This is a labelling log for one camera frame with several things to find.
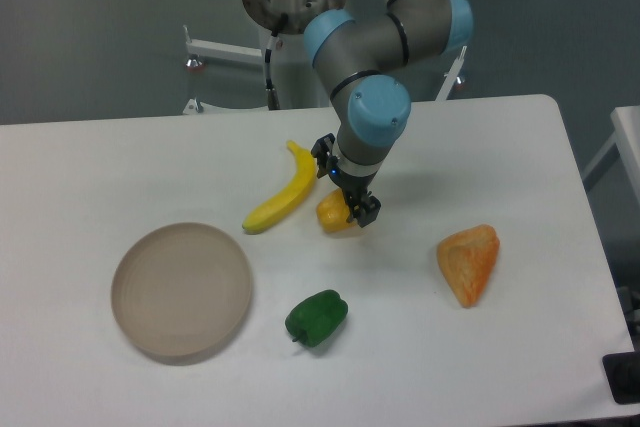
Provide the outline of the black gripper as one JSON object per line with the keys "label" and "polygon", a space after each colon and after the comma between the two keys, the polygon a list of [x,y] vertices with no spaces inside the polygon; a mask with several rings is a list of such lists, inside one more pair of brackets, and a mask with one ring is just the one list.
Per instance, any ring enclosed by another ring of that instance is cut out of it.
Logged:
{"label": "black gripper", "polygon": [[344,156],[333,154],[335,136],[332,133],[319,138],[311,149],[316,160],[317,177],[329,176],[331,181],[344,192],[345,204],[349,210],[348,223],[368,226],[377,219],[381,203],[370,191],[370,184],[377,175],[381,162],[361,165]]}

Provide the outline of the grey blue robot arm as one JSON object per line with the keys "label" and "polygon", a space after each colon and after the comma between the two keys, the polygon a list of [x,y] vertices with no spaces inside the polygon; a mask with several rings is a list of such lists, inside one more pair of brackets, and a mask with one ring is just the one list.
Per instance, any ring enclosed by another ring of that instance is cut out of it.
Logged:
{"label": "grey blue robot arm", "polygon": [[348,218],[364,227],[381,204],[369,185],[411,110],[390,71],[465,46],[474,21],[467,0],[386,0],[386,13],[359,24],[330,0],[243,0],[256,24],[300,35],[312,68],[340,119],[337,134],[311,150],[319,176],[340,188]]}

